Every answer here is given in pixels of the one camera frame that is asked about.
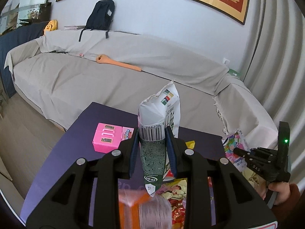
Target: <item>white wall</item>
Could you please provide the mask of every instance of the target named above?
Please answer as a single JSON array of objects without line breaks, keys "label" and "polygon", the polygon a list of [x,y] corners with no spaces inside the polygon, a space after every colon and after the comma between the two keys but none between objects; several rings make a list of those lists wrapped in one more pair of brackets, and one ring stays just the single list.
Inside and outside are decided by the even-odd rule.
[{"label": "white wall", "polygon": [[[85,25],[99,0],[53,2],[51,19],[63,26]],[[245,25],[191,0],[114,0],[112,30],[145,33],[176,41],[221,63],[229,59],[230,68],[240,71],[249,44],[254,7],[250,0]]]}]

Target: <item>wall outlet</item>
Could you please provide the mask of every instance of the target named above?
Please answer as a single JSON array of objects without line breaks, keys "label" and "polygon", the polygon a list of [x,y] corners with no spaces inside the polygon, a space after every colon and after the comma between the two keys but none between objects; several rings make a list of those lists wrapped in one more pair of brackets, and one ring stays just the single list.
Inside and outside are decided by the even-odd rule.
[{"label": "wall outlet", "polygon": [[224,59],[222,60],[222,63],[223,63],[224,65],[228,66],[228,65],[230,64],[230,60],[224,58]]}]

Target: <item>white snack bag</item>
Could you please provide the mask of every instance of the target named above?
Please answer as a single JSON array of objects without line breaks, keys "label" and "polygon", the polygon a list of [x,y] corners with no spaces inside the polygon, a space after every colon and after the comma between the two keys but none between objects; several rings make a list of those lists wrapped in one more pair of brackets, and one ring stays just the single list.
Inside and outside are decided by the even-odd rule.
[{"label": "white snack bag", "polygon": [[171,81],[156,95],[141,102],[138,114],[140,155],[147,192],[153,196],[162,181],[173,180],[165,144],[165,128],[170,126],[178,137],[180,99]]},{"label": "white snack bag", "polygon": [[171,127],[174,137],[178,137],[180,98],[173,81],[141,102],[138,124],[140,137],[146,141],[165,139],[167,126]]}]

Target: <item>pink toy box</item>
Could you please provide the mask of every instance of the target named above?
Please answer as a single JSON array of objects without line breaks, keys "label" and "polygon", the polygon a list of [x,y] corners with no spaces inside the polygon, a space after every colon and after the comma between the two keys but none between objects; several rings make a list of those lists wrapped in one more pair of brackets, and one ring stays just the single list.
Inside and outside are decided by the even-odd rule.
[{"label": "pink toy box", "polygon": [[94,150],[108,153],[117,149],[122,140],[132,137],[133,128],[99,123],[93,138]]}]

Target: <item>snack wrapper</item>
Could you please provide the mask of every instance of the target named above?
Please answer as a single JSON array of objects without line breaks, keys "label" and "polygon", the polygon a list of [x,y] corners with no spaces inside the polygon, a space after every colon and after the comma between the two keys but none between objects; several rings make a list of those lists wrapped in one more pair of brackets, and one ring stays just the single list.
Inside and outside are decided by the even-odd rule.
[{"label": "snack wrapper", "polygon": [[163,180],[173,180],[165,145],[165,127],[170,126],[178,137],[180,99],[171,81],[156,95],[141,102],[138,113],[140,156],[147,192],[154,195]]},{"label": "snack wrapper", "polygon": [[257,190],[261,184],[266,182],[262,177],[260,177],[258,174],[256,174],[254,171],[250,170],[249,168],[246,168],[242,175],[246,180],[251,184],[251,186]]},{"label": "snack wrapper", "polygon": [[164,199],[168,200],[172,211],[172,229],[183,228],[185,221],[185,204],[187,180],[178,179],[172,183],[165,183],[156,192]]},{"label": "snack wrapper", "polygon": [[238,147],[245,151],[249,151],[248,144],[240,130],[230,134],[226,138],[222,139],[222,144],[225,150],[225,156],[230,162],[240,171],[244,171],[247,168],[247,162],[243,157],[240,157],[233,153],[234,148]]},{"label": "snack wrapper", "polygon": [[185,144],[188,149],[193,150],[195,148],[195,141],[189,141],[189,142],[186,142]]}]

